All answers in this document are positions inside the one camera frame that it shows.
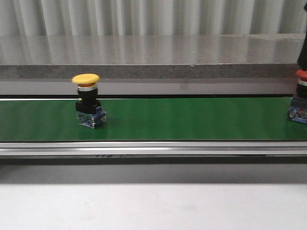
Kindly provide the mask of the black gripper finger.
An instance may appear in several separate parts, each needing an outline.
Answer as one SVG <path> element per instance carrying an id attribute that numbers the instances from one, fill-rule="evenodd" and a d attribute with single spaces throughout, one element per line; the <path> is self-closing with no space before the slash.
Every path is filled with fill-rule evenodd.
<path id="1" fill-rule="evenodd" d="M 303 71 L 307 70 L 307 34 L 305 35 L 303 46 L 297 59 L 297 64 Z"/>

